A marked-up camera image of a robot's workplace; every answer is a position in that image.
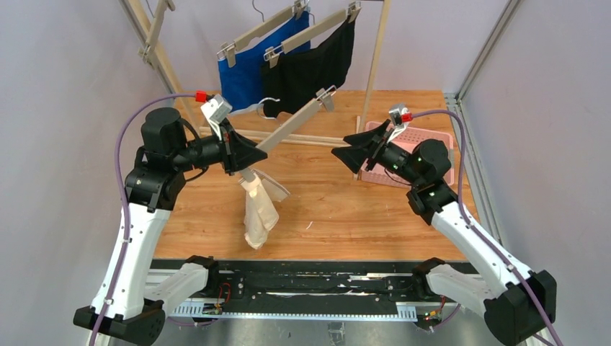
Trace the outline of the cream underwear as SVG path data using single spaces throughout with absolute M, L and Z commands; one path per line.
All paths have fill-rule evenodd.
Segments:
M 253 249 L 260 249 L 280 215 L 274 202 L 282 202 L 290 192 L 265 172 L 248 168 L 240 171 L 240 186 L 245 191 L 244 238 Z

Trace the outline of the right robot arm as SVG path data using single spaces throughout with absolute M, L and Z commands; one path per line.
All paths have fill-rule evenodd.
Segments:
M 422 297 L 444 296 L 481 316 L 503 345 L 518 345 L 556 320 L 556 279 L 513 257 L 468 212 L 446 183 L 451 163 L 446 145 L 426 139 L 407 151 L 391 141 L 389 121 L 344 137 L 332 154 L 350 171 L 381 166 L 408 182 L 412 211 L 445 235 L 481 276 L 476 280 L 433 257 L 413 278 Z

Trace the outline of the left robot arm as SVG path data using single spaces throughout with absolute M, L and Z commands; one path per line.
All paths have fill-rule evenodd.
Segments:
M 220 134 L 188 140 L 187 122 L 172 107 L 150 111 L 133 169 L 119 176 L 122 214 L 107 273 L 93 301 L 73 323 L 135 345 L 152 345 L 170 312 L 196 293 L 219 293 L 219 264 L 193 255 L 155 288 L 146 287 L 161 232 L 186 185 L 185 173 L 219 164 L 234 174 L 267 158 L 257 144 L 220 123 Z

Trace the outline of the beige hanger with cream underwear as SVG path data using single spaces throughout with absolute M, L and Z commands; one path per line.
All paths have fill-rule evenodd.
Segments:
M 316 92 L 316 98 L 301 107 L 274 132 L 264 137 L 263 140 L 257 144 L 257 148 L 268 154 L 275 146 L 281 143 L 282 140 L 285 140 L 307 120 L 313 117 L 322 107 L 324 107 L 326 111 L 334 111 L 332 97 L 335 91 L 335 85 L 331 85 L 328 89 L 320 89 Z

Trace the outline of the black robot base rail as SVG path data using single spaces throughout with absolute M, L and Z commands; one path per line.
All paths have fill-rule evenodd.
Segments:
M 153 294 L 143 299 L 143 310 L 126 319 L 108 313 L 104 322 L 135 324 L 150 319 L 161 324 L 169 317 L 192 317 L 200 323 L 216 319 L 338 319 L 342 321 L 425 320 L 416 302 L 441 298 L 421 274 L 400 272 L 407 264 L 391 263 L 391 276 L 373 273 L 374 262 L 317 262 L 305 272 L 302 262 L 218 262 L 192 256 L 183 262 L 206 273 L 195 281 L 195 291 L 178 303 L 164 303 Z

